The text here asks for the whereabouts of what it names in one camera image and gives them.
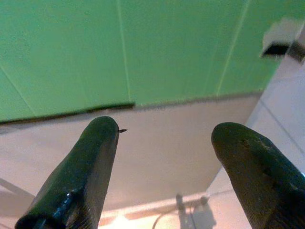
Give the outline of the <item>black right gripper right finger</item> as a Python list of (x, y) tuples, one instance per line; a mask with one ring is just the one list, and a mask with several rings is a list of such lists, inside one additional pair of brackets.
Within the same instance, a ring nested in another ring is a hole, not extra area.
[(252, 228), (305, 227), (305, 176), (271, 140), (225, 122), (211, 142)]

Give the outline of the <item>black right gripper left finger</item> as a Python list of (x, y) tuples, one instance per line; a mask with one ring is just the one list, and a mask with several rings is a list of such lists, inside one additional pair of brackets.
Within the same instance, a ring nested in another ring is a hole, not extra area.
[(98, 228), (119, 135), (113, 118), (93, 119), (52, 171), (15, 228)]

